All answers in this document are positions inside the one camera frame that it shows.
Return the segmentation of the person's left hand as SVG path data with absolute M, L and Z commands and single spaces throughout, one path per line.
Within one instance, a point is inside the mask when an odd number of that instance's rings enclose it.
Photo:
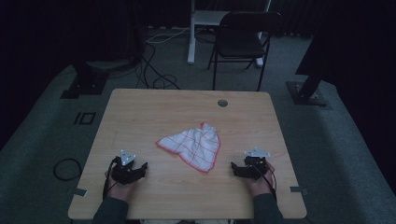
M 136 185 L 136 182 L 122 185 L 110 176 L 108 178 L 106 196 L 129 203 L 132 200 Z

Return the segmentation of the grey round stand base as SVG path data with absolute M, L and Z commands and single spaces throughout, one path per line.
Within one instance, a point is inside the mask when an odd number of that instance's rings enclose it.
M 113 72 L 127 67 L 130 62 L 128 60 L 118 61 L 93 61 L 87 62 L 87 65 L 92 69 L 105 72 Z

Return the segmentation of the person's right hand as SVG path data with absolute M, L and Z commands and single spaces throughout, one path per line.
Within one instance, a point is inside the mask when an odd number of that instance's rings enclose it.
M 266 166 L 268 168 L 267 173 L 257 179 L 246 179 L 245 183 L 247 184 L 247 187 L 249 188 L 249 191 L 253 197 L 261 195 L 261 194 L 273 194 L 273 191 L 275 190 L 275 185 L 274 185 L 274 178 L 273 178 L 273 172 L 275 171 L 275 168 L 269 163 L 266 163 Z

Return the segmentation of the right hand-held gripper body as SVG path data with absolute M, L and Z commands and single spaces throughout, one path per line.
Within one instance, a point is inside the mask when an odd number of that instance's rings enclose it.
M 254 147 L 253 149 L 245 152 L 246 157 L 244 163 L 247 168 L 247 177 L 257 180 L 265 175 L 268 171 L 266 159 L 271 154 L 261 148 Z

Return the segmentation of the black folding chair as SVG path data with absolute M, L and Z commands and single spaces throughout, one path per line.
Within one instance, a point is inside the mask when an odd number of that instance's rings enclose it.
M 219 63 L 247 63 L 262 59 L 257 91 L 262 86 L 272 36 L 282 23 L 278 12 L 232 11 L 220 21 L 207 68 L 214 65 L 212 90 L 216 88 Z

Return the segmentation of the white cloth with red grid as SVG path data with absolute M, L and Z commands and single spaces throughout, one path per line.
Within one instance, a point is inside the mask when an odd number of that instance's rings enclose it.
M 200 128 L 166 136 L 157 141 L 156 145 L 178 155 L 195 170 L 208 173 L 215 166 L 220 140 L 216 128 L 203 122 Z

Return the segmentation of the black stand with base plate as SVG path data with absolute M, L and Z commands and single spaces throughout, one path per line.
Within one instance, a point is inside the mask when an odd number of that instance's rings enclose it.
M 287 82 L 290 96 L 296 105 L 327 105 L 318 92 L 325 67 L 326 63 L 320 51 L 320 38 L 314 36 L 296 70 L 296 75 L 306 75 L 307 79 L 305 82 Z
M 85 62 L 76 62 L 72 66 L 76 76 L 68 90 L 63 91 L 62 99 L 77 99 L 80 95 L 101 95 L 109 77 L 108 72 L 96 71 Z

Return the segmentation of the white desk frame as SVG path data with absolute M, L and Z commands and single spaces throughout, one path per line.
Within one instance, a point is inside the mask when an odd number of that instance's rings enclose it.
M 190 13 L 190 43 L 188 50 L 187 64 L 192 65 L 195 62 L 195 26 L 196 25 L 209 25 L 218 26 L 221 19 L 227 14 L 227 11 L 222 10 L 198 10 L 195 8 L 195 1 L 191 0 L 191 13 Z

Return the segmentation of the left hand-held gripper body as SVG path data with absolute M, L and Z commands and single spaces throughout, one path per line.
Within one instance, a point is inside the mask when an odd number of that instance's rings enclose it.
M 135 171 L 133 169 L 134 159 L 135 154 L 122 149 L 120 155 L 115 158 L 116 165 L 112 169 L 111 177 L 122 185 L 133 183 Z

